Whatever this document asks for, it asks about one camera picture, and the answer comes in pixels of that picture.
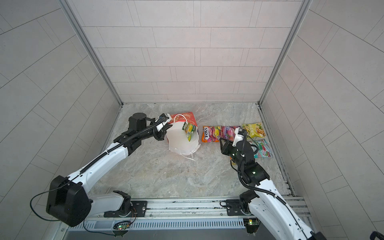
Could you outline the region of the purple raspberry candy packet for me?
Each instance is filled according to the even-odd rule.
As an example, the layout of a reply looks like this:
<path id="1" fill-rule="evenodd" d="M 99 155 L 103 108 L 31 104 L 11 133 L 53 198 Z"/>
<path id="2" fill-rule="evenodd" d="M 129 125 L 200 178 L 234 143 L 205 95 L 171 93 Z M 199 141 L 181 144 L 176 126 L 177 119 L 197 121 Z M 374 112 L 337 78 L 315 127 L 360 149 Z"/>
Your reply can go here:
<path id="1" fill-rule="evenodd" d="M 236 135 L 235 130 L 239 127 L 240 126 L 221 126 L 220 138 L 233 142 Z"/>

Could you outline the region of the orange fruits candy packet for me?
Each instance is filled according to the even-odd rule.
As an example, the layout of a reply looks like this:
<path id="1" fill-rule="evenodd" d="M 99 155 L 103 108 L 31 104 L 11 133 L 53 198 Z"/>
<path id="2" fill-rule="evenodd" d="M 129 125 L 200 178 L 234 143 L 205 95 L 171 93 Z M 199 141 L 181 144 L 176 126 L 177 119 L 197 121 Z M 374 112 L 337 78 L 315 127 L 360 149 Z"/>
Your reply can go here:
<path id="1" fill-rule="evenodd" d="M 216 143 L 219 142 L 221 137 L 221 126 L 203 126 L 203 143 Z"/>

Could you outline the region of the yellow green snack packet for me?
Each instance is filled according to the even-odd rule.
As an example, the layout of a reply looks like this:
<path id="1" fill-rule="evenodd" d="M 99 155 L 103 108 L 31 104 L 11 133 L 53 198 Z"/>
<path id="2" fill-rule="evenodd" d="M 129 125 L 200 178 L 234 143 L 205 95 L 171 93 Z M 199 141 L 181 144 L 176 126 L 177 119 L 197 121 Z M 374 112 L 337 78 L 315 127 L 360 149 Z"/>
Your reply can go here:
<path id="1" fill-rule="evenodd" d="M 243 124 L 242 128 L 248 132 L 248 138 L 265 138 L 266 133 L 263 128 L 263 123 Z"/>

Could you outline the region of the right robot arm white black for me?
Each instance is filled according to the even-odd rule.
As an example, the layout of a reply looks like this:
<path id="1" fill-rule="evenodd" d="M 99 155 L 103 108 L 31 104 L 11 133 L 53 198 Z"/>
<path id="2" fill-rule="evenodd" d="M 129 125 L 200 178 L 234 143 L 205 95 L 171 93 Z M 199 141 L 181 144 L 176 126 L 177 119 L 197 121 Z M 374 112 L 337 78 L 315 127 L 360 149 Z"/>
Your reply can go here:
<path id="1" fill-rule="evenodd" d="M 257 146 L 247 141 L 236 144 L 220 140 L 221 152 L 237 166 L 240 183 L 248 189 L 240 195 L 241 209 L 254 215 L 277 240 L 324 240 L 321 232 L 312 230 L 294 213 L 264 168 L 255 161 Z"/>

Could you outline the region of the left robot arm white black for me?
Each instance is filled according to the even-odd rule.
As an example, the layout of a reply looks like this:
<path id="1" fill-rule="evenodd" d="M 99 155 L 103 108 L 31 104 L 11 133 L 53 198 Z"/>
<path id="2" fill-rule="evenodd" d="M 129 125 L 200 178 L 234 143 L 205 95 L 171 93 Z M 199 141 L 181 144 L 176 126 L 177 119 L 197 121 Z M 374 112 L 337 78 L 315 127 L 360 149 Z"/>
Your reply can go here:
<path id="1" fill-rule="evenodd" d="M 135 113 L 129 118 L 127 131 L 116 137 L 113 143 L 84 167 L 63 177 L 57 176 L 50 184 L 46 212 L 70 227 L 75 227 L 88 216 L 104 214 L 106 217 L 126 217 L 133 213 L 131 196 L 122 191 L 90 197 L 89 192 L 97 181 L 117 163 L 131 155 L 142 141 L 165 139 L 171 128 L 170 114 L 158 119 Z"/>

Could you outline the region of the green spring tea candy packet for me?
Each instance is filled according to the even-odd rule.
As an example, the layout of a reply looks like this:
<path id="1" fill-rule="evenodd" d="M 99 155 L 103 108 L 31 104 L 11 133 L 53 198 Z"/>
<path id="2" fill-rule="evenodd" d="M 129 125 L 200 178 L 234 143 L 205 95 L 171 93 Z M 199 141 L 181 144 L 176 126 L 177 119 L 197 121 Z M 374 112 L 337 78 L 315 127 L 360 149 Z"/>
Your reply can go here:
<path id="1" fill-rule="evenodd" d="M 192 123 L 187 123 L 187 122 L 184 123 L 183 130 L 189 142 L 191 141 L 193 133 L 195 132 L 196 128 L 197 127 Z"/>

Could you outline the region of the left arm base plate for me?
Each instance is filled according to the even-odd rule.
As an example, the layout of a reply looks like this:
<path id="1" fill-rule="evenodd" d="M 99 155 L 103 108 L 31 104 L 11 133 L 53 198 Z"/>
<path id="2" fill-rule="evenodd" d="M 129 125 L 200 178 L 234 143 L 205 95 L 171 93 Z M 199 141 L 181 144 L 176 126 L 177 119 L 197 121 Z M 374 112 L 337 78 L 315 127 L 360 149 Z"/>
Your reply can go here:
<path id="1" fill-rule="evenodd" d="M 104 213 L 104 218 L 134 218 L 144 217 L 147 210 L 147 201 L 130 201 L 116 211 L 108 211 Z"/>

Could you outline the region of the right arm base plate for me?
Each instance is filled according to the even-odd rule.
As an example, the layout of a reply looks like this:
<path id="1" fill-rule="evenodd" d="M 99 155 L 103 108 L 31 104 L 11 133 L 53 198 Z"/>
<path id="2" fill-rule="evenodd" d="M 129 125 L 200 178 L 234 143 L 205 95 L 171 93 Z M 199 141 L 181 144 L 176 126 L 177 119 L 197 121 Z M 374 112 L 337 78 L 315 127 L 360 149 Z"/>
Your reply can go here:
<path id="1" fill-rule="evenodd" d="M 253 214 L 242 209 L 240 200 L 225 200 L 220 203 L 228 216 L 252 216 Z"/>

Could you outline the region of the teal cherry mint candy packet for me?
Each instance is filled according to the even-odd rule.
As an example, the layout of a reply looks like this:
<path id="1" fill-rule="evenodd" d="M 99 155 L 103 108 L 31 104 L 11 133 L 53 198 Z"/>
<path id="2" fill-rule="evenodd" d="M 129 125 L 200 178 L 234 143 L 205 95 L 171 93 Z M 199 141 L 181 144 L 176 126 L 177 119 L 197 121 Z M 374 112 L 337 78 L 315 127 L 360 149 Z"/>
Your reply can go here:
<path id="1" fill-rule="evenodd" d="M 255 158 L 272 158 L 273 153 L 268 141 L 256 140 L 255 145 L 258 147 L 258 152 L 255 154 Z"/>

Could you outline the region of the red paper gift bag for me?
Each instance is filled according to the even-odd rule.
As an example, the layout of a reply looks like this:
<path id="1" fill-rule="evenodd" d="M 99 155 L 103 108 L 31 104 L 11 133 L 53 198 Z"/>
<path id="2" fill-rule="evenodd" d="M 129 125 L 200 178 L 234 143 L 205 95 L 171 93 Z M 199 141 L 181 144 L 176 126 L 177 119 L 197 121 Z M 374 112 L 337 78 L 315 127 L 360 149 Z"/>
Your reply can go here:
<path id="1" fill-rule="evenodd" d="M 193 112 L 186 112 L 182 114 L 171 115 L 172 120 L 170 124 L 173 126 L 167 130 L 167 140 L 169 143 L 169 150 L 172 153 L 178 154 L 186 159 L 195 161 L 193 154 L 200 148 L 198 124 L 196 122 Z M 192 139 L 189 142 L 183 130 L 184 123 L 192 123 L 197 128 L 193 133 Z"/>

